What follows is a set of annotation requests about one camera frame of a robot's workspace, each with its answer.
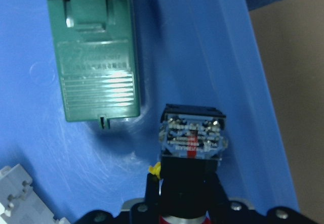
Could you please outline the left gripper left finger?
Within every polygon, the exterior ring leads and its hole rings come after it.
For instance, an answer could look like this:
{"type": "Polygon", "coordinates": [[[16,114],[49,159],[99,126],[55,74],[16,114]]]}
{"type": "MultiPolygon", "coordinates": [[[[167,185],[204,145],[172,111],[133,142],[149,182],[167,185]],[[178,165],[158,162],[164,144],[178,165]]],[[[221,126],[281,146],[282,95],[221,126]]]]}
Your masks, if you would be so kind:
{"type": "Polygon", "coordinates": [[[147,174],[144,200],[131,207],[129,216],[130,223],[160,223],[159,179],[156,175],[147,174]]]}

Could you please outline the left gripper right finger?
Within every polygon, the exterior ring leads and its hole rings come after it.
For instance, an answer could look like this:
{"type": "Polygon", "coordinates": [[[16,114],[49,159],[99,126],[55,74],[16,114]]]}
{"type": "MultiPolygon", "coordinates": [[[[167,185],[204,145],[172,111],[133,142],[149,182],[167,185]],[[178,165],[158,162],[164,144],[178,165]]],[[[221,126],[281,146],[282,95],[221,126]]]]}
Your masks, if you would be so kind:
{"type": "Polygon", "coordinates": [[[245,204],[228,199],[216,173],[207,174],[205,184],[211,223],[256,223],[245,204]]]}

